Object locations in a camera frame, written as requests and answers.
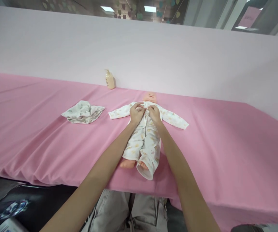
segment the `hand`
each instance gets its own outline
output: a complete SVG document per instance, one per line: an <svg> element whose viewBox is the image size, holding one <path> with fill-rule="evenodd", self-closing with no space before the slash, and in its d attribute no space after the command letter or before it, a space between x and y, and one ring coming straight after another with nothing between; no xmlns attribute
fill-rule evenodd
<svg viewBox="0 0 278 232"><path fill-rule="evenodd" d="M143 102L137 102L130 108L130 122L136 124L140 123L146 108L142 106Z"/></svg>
<svg viewBox="0 0 278 232"><path fill-rule="evenodd" d="M155 126L157 126L159 123L161 123L159 109L155 105L149 106L148 109L149 109L149 116L151 117Z"/></svg>

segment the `doll face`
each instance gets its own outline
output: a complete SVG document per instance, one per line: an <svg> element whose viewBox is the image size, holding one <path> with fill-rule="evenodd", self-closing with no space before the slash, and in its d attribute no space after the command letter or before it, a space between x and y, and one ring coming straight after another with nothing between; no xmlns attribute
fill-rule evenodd
<svg viewBox="0 0 278 232"><path fill-rule="evenodd" d="M156 98L156 94L154 92L146 92L144 97L143 97L143 101L144 102L153 102L153 103L157 103L157 98Z"/></svg>

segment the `doll foot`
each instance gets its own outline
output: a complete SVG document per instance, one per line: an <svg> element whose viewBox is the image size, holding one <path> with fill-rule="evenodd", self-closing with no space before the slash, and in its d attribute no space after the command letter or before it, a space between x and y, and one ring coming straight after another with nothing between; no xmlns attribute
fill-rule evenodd
<svg viewBox="0 0 278 232"><path fill-rule="evenodd" d="M125 159L123 162L120 163L121 168L133 168L136 164L135 160L128 160Z"/></svg>
<svg viewBox="0 0 278 232"><path fill-rule="evenodd" d="M139 164L143 169L148 170L148 167L145 165L145 163L143 163L142 161L139 161Z"/></svg>

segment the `gray pants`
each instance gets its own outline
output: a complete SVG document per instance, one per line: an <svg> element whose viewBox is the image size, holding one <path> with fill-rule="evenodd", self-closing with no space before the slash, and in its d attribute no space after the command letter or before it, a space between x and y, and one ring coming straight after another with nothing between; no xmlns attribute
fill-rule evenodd
<svg viewBox="0 0 278 232"><path fill-rule="evenodd" d="M168 232L164 199L105 189L82 232Z"/></svg>

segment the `white towel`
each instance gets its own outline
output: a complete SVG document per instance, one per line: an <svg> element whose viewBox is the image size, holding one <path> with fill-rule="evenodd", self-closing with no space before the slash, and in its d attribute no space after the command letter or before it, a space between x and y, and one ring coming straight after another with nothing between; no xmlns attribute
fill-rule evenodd
<svg viewBox="0 0 278 232"><path fill-rule="evenodd" d="M89 124L99 118L104 109L105 107L102 106L91 106L88 101L79 101L75 106L62 113L62 116L71 123Z"/></svg>

